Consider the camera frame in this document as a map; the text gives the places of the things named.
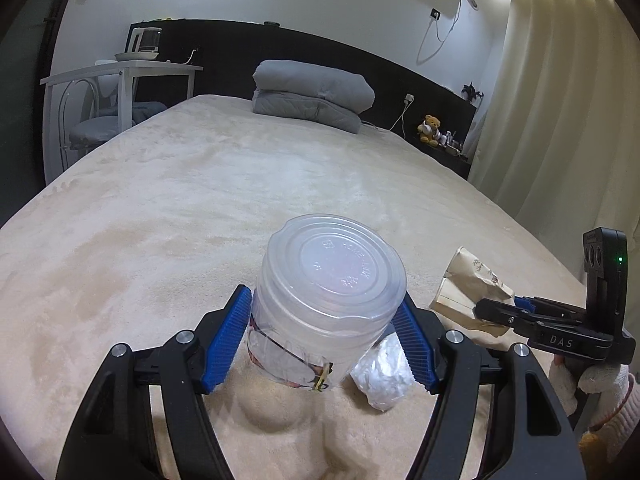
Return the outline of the right hand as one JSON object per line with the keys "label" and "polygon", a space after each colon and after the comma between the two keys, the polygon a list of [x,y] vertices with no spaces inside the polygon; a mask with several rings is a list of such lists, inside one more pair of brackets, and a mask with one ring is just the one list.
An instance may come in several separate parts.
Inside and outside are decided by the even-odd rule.
{"label": "right hand", "polygon": [[636,428],[639,422],[639,386],[626,364],[597,364],[587,367],[576,378],[562,356],[555,356],[549,379],[567,415],[578,407],[578,390],[598,398],[588,415],[589,429],[600,430],[607,424]]}

